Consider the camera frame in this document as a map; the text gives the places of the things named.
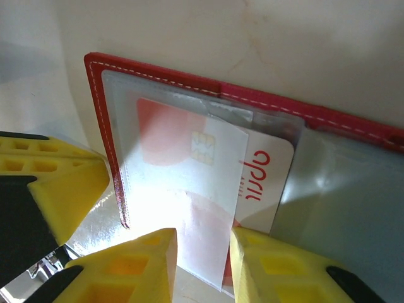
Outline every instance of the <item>white surface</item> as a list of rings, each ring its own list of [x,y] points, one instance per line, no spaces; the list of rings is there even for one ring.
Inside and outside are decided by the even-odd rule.
[[[90,51],[404,127],[403,11],[402,0],[1,1],[0,129],[103,152]],[[185,302],[213,302],[192,285]]]

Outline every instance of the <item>yellow foam block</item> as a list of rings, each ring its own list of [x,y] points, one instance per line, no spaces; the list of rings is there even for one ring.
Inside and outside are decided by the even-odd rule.
[[[100,155],[55,138],[0,136],[0,175],[32,175],[28,188],[59,245],[63,245],[109,183]]]
[[[230,259],[237,303],[352,303],[326,272],[341,264],[265,234],[234,228]]]
[[[162,229],[69,262],[84,270],[55,303],[169,303],[177,264],[177,233]]]

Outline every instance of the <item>red leather edge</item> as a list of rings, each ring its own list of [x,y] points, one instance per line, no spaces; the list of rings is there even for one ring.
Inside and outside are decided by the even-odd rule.
[[[129,227],[129,218],[101,77],[102,71],[106,69],[240,102],[262,110],[286,112],[303,118],[307,126],[312,129],[337,132],[357,140],[404,153],[404,130],[344,114],[337,110],[98,52],[87,54],[84,62],[95,112],[97,113],[98,125],[112,171],[121,220],[125,227]]]

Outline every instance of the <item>card holder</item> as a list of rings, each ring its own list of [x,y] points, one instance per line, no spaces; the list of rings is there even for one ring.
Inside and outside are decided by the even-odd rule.
[[[403,130],[110,55],[91,53],[85,57],[85,64],[124,226],[129,225],[124,188],[133,186],[128,180],[136,175],[125,165],[126,150],[142,144],[134,142],[137,130],[133,122],[139,119],[135,117],[138,112],[163,102],[184,110],[196,124],[201,116],[222,121],[220,125],[226,125],[222,132],[233,133],[230,141],[238,146],[235,159],[243,157],[247,149],[249,135],[243,129],[288,141],[295,155],[279,207],[274,210],[275,219],[268,217],[270,225],[273,221],[271,235],[345,263],[385,299],[403,294],[399,287],[404,273],[400,239],[400,218],[404,215]],[[122,102],[132,107],[120,107]],[[139,102],[143,102],[143,109],[139,110]],[[233,181],[225,186],[214,180],[216,188],[234,187],[242,171],[231,177]],[[130,200],[137,199],[135,191]],[[230,205],[226,213],[235,209],[236,205]],[[226,219],[227,227],[230,221],[234,223],[232,215]],[[184,257],[191,258],[191,262],[183,267],[220,288],[223,248],[221,255],[217,264],[223,266],[216,266],[213,275],[201,271],[202,264],[189,267],[200,257]],[[227,270],[224,282],[229,274]]]

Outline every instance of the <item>white stitching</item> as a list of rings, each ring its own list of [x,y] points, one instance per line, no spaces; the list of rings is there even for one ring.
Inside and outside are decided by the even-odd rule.
[[[109,66],[109,67],[111,67],[111,68],[116,68],[116,69],[119,69],[119,70],[128,71],[128,72],[130,72],[130,73],[142,75],[142,76],[144,76],[144,77],[152,78],[152,79],[155,79],[155,80],[158,80],[158,81],[170,82],[170,83],[173,84],[173,85],[183,86],[183,87],[188,88],[188,89],[196,90],[197,92],[198,92],[198,91],[201,91],[201,92],[204,92],[204,93],[212,94],[212,95],[214,95],[214,96],[219,96],[219,95],[220,95],[220,93],[217,93],[217,92],[212,92],[212,91],[210,91],[210,90],[205,90],[205,89],[198,88],[198,87],[193,87],[193,86],[189,86],[189,85],[184,85],[183,83],[179,83],[179,82],[175,82],[175,81],[170,81],[170,80],[165,79],[165,78],[155,77],[155,76],[152,76],[152,75],[150,75],[150,74],[143,74],[143,73],[140,73],[140,72],[135,71],[135,70],[133,70],[133,69],[126,69],[126,68],[122,68],[122,67],[120,67],[120,66],[116,66],[116,65],[112,65],[112,64],[108,64],[108,63],[104,63],[104,62],[99,62],[99,61],[91,61],[91,62],[90,62],[90,72],[91,72],[91,77],[93,78],[95,96],[96,96],[96,99],[97,99],[97,105],[98,105],[98,109],[99,109],[99,111],[100,111],[101,121],[102,121],[102,125],[103,125],[103,129],[104,129],[105,135],[106,135],[106,132],[107,132],[107,131],[106,131],[106,129],[105,129],[104,118],[103,118],[103,116],[102,116],[102,111],[101,111],[101,109],[100,109],[99,96],[98,96],[98,91],[97,91],[97,83],[95,82],[92,64],[99,64],[99,65]],[[222,95],[223,95],[223,96],[230,97],[230,98],[236,98],[236,99],[241,99],[241,100],[243,100],[243,101],[248,101],[248,102],[250,102],[250,103],[252,103],[252,104],[260,104],[260,105],[264,105],[264,106],[270,106],[270,107],[272,107],[272,108],[274,108],[274,109],[281,109],[281,110],[284,110],[285,112],[292,112],[293,114],[297,114],[297,115],[300,115],[300,116],[304,116],[304,117],[309,118],[309,119],[317,119],[317,120],[319,120],[319,121],[328,122],[328,123],[330,123],[330,124],[332,124],[332,125],[340,126],[340,127],[342,127],[342,128],[345,128],[345,129],[351,129],[351,130],[353,130],[353,131],[355,131],[355,132],[357,132],[357,133],[364,134],[364,135],[366,135],[366,136],[370,136],[370,137],[373,137],[373,138],[378,139],[378,140],[383,140],[385,143],[387,143],[387,144],[389,144],[389,145],[395,145],[395,146],[398,146],[398,147],[404,149],[404,145],[399,145],[399,144],[397,144],[397,143],[391,142],[391,141],[389,141],[389,140],[387,140],[387,139],[384,139],[384,138],[382,138],[382,137],[380,137],[380,136],[378,136],[378,135],[376,135],[376,134],[366,133],[365,131],[363,131],[363,130],[361,130],[361,129],[358,129],[358,128],[353,129],[353,128],[351,128],[350,126],[347,126],[347,125],[344,125],[344,124],[338,124],[338,123],[336,123],[336,122],[334,122],[334,121],[326,120],[326,119],[323,119],[323,118],[320,118],[320,117],[313,117],[313,116],[306,115],[306,114],[301,114],[300,112],[295,112],[295,111],[292,111],[292,110],[290,110],[290,109],[286,109],[286,108],[284,108],[284,107],[279,107],[279,106],[273,105],[273,104],[267,104],[267,103],[263,103],[263,102],[258,102],[258,101],[255,101],[255,100],[251,100],[251,99],[248,99],[248,98],[239,97],[239,96],[232,95],[232,94],[229,94],[229,93],[222,93]],[[112,153],[108,140],[107,140],[107,145],[108,145],[109,152]],[[115,170],[116,170],[116,163],[115,163],[115,161],[114,161],[114,157],[112,157],[112,161],[113,161],[114,168],[115,168]]]

